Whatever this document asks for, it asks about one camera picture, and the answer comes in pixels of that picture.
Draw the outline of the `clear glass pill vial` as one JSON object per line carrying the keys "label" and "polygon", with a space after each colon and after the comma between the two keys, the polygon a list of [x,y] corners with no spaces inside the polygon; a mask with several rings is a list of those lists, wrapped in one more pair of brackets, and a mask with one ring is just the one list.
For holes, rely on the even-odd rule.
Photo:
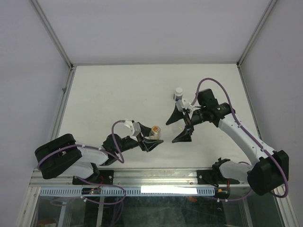
{"label": "clear glass pill vial", "polygon": [[149,139],[150,140],[160,140],[161,138],[161,129],[159,126],[152,126],[150,133],[149,133]]}

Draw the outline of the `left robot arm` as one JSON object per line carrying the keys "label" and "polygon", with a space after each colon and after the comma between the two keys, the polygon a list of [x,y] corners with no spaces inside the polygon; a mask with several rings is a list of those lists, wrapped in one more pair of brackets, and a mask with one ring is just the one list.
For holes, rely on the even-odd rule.
{"label": "left robot arm", "polygon": [[140,122],[119,120],[113,125],[122,123],[129,135],[121,138],[111,132],[99,147],[79,144],[70,133],[64,134],[35,150],[37,168],[44,179],[53,179],[60,175],[80,177],[92,184],[98,181],[97,166],[109,166],[114,162],[124,163],[123,152],[140,148],[150,152],[164,141],[150,139],[151,128]]}

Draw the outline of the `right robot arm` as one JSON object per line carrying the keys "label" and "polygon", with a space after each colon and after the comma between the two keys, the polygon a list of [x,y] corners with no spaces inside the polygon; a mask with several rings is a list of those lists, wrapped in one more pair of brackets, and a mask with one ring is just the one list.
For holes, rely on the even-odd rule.
{"label": "right robot arm", "polygon": [[209,122],[225,132],[244,152],[250,164],[236,163],[228,158],[218,159],[212,165],[212,179],[223,183],[227,179],[247,182],[258,195],[272,192],[286,185],[289,178],[289,156],[285,151],[276,151],[262,140],[255,138],[237,118],[229,102],[218,103],[211,89],[197,94],[198,109],[186,99],[176,98],[175,108],[166,125],[183,120],[183,131],[172,143],[191,142],[194,126]]}

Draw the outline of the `white pill bottle blue label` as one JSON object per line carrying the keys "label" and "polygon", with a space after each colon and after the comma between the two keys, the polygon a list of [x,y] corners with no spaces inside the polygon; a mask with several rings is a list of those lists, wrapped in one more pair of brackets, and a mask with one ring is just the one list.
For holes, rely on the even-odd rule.
{"label": "white pill bottle blue label", "polygon": [[183,89],[180,87],[177,87],[174,91],[173,99],[175,102],[177,102],[178,100],[181,100],[182,97],[183,97]]}

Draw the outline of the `aluminium mounting rail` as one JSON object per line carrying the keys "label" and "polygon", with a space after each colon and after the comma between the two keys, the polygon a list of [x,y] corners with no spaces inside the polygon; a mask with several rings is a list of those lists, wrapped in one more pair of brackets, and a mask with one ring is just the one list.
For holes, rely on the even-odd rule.
{"label": "aluminium mounting rail", "polygon": [[[121,187],[141,187],[143,185],[168,185],[180,187],[208,186],[197,183],[196,171],[210,168],[100,168],[114,170],[112,185]],[[42,173],[35,169],[29,183],[30,187],[75,187],[84,182],[73,175],[60,175],[44,179]]]}

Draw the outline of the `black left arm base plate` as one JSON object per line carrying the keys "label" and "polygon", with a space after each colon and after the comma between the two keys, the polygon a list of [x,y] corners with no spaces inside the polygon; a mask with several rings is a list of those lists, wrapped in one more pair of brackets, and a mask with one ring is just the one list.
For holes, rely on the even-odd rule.
{"label": "black left arm base plate", "polygon": [[114,170],[98,170],[85,180],[94,184],[113,184]]}

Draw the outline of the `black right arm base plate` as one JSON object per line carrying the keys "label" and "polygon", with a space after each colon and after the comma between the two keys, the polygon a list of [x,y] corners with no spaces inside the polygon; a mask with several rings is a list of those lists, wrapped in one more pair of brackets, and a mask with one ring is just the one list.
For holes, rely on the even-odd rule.
{"label": "black right arm base plate", "polygon": [[227,178],[223,178],[219,173],[212,169],[199,169],[196,171],[197,183],[199,185],[209,184],[218,187],[220,184],[227,185]]}

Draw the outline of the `aluminium frame right post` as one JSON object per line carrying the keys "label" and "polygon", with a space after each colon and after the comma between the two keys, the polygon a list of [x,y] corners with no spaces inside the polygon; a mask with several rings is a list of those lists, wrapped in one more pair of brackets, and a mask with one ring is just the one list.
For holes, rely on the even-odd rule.
{"label": "aluminium frame right post", "polygon": [[248,43],[246,44],[240,58],[237,61],[237,67],[241,67],[243,62],[245,61],[247,55],[250,52],[250,49],[252,48],[253,44],[255,43],[257,37],[259,36],[262,28],[264,27],[265,23],[267,22],[268,18],[270,17],[271,13],[273,12],[276,4],[278,3],[278,0],[270,0],[267,7],[265,8],[260,20],[258,21],[252,35],[249,38]]}

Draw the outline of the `aluminium frame post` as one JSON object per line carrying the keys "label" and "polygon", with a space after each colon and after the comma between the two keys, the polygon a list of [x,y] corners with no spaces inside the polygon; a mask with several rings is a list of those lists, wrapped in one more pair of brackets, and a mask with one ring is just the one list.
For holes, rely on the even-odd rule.
{"label": "aluminium frame post", "polygon": [[250,49],[252,48],[253,44],[255,43],[257,37],[259,36],[262,28],[264,27],[265,23],[267,22],[268,18],[270,17],[271,13],[273,12],[276,4],[278,3],[278,0],[270,0],[267,7],[265,8],[260,20],[258,21],[252,35],[249,38],[248,43],[246,44],[240,58],[237,61],[237,67],[241,67],[243,62],[245,61],[247,55],[250,52]]}
{"label": "aluminium frame post", "polygon": [[50,39],[52,40],[53,44],[55,45],[57,51],[59,52],[60,56],[68,66],[68,68],[73,68],[73,63],[71,62],[70,58],[68,57],[64,47],[62,46],[57,34],[55,33],[50,21],[48,20],[44,10],[42,9],[40,3],[37,0],[29,0],[30,4],[32,5],[34,11],[36,12],[38,18],[40,19],[41,23],[43,24],[46,32],[48,33]]}

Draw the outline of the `aluminium frame left post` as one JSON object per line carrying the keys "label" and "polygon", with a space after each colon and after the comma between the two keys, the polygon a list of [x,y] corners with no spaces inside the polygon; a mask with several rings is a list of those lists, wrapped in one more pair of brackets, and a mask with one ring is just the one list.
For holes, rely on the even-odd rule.
{"label": "aluminium frame left post", "polygon": [[46,32],[48,33],[50,39],[52,40],[53,44],[55,45],[57,51],[59,52],[60,56],[68,66],[68,68],[73,68],[73,63],[71,62],[70,58],[68,57],[64,47],[62,46],[57,34],[55,33],[50,21],[48,20],[44,10],[42,9],[40,3],[37,0],[29,0],[30,4],[32,5],[34,11],[36,12],[38,18],[40,19],[41,23],[43,24]]}

